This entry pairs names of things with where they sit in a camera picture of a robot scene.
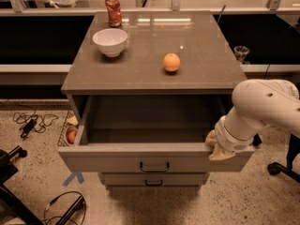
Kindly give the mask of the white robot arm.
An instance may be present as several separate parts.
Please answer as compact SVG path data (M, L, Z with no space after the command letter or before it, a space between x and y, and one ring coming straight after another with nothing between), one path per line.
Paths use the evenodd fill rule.
M285 80L251 79L232 91L232 108L219 118L205 139L213 148L210 160L225 160L246 151L254 136L276 126L300 137L300 99L297 87Z

